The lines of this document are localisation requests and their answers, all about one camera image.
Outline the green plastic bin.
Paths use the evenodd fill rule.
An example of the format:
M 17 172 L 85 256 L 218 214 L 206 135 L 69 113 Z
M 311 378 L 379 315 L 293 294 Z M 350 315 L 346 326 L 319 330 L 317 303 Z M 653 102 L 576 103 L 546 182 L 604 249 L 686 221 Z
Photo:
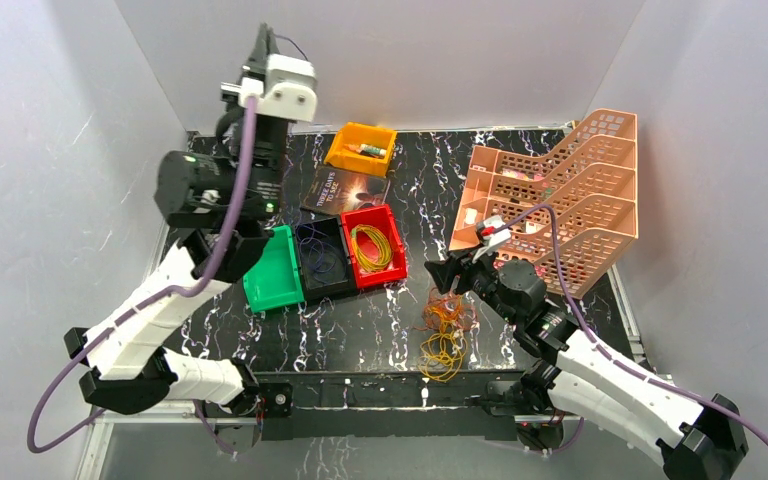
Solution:
M 246 299 L 253 313 L 304 301 L 293 231 L 290 226 L 282 225 L 271 232 L 273 236 L 261 258 L 243 277 Z

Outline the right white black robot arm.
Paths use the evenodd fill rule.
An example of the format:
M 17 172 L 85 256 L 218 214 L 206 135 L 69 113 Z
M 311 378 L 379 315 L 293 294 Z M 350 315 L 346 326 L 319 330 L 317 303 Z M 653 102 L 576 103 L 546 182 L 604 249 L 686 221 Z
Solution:
M 510 406 L 520 395 L 537 414 L 554 408 L 579 415 L 625 440 L 670 479 L 729 479 L 748 453 L 738 409 L 715 395 L 703 405 L 600 341 L 591 341 L 547 299 L 534 266 L 474 249 L 450 252 L 425 269 L 441 293 L 472 292 L 514 328 L 517 343 L 536 364 L 518 386 L 491 395 L 485 405 Z

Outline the red plastic bin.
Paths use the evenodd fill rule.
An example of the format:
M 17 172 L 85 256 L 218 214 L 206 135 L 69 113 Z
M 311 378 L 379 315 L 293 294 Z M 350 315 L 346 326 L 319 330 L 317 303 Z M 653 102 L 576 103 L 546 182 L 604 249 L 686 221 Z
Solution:
M 384 204 L 340 215 L 358 289 L 407 278 L 407 261 L 391 208 Z

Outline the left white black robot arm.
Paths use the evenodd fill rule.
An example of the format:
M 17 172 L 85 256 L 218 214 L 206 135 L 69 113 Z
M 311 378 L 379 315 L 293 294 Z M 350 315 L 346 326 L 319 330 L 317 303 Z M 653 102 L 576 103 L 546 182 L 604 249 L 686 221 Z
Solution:
M 87 367 L 84 399 L 96 407 L 129 415 L 192 400 L 246 416 L 259 404 L 261 387 L 241 361 L 191 358 L 165 345 L 257 263 L 273 236 L 265 222 L 280 209 L 289 120 L 248 108 L 238 93 L 223 100 L 215 154 L 172 150 L 160 162 L 154 201 L 178 239 L 104 321 L 65 334 L 69 355 Z

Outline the black plastic bin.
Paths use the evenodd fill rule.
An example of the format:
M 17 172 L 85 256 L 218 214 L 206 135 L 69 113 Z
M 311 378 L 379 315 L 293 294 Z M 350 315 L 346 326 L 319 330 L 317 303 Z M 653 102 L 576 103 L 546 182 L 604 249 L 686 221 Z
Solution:
M 298 223 L 291 229 L 307 302 L 358 293 L 339 216 Z

